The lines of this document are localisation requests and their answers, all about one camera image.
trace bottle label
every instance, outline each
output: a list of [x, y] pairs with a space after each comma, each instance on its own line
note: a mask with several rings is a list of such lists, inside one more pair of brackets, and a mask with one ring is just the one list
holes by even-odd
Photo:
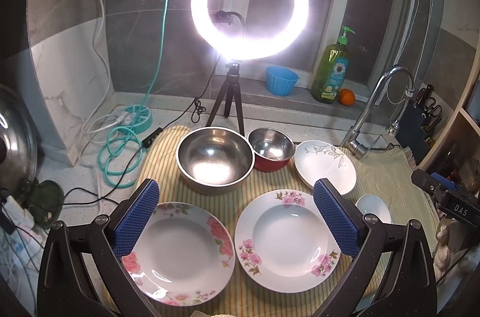
[[345, 79], [345, 73], [348, 65], [349, 60], [342, 57], [337, 59], [337, 62], [335, 62], [335, 65], [330, 72], [330, 77], [325, 83], [325, 88], [323, 89], [320, 97], [330, 100], [334, 100], [337, 97], [337, 93], [340, 91], [343, 80]]

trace floral plate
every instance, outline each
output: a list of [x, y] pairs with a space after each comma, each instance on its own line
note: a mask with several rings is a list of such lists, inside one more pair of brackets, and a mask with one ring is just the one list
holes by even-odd
[[214, 298], [235, 266], [233, 242], [222, 223], [181, 202], [159, 204], [131, 254], [121, 260], [145, 295], [172, 306]]
[[339, 148], [322, 140], [306, 140], [297, 146], [295, 168], [306, 185], [313, 188], [317, 180], [327, 178], [339, 194], [345, 195], [357, 183], [357, 172]]
[[235, 250], [258, 284], [278, 292], [300, 292], [333, 272], [340, 248], [311, 195], [294, 190], [267, 192], [242, 212]]

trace metal bowl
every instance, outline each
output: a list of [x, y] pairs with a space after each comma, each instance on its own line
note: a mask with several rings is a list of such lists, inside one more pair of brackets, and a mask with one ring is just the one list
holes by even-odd
[[292, 140], [273, 128], [256, 128], [248, 135], [248, 142], [255, 152], [255, 168], [259, 171], [278, 171], [295, 154]]
[[177, 164], [188, 184], [206, 195], [239, 187], [254, 168], [254, 151], [236, 131], [204, 127], [186, 135], [177, 147]]

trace green pump bottle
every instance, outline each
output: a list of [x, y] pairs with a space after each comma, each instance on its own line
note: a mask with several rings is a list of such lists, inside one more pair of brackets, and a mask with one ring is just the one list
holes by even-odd
[[332, 104], [342, 88], [349, 65], [347, 32], [355, 33], [346, 26], [342, 26], [342, 30], [343, 35], [338, 37], [337, 43], [326, 47], [311, 85], [311, 95], [318, 102]]

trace orange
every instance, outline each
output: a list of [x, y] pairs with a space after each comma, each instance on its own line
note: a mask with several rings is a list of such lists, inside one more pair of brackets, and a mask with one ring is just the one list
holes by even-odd
[[341, 89], [338, 93], [338, 101], [344, 106], [351, 106], [355, 103], [355, 94], [349, 89]]

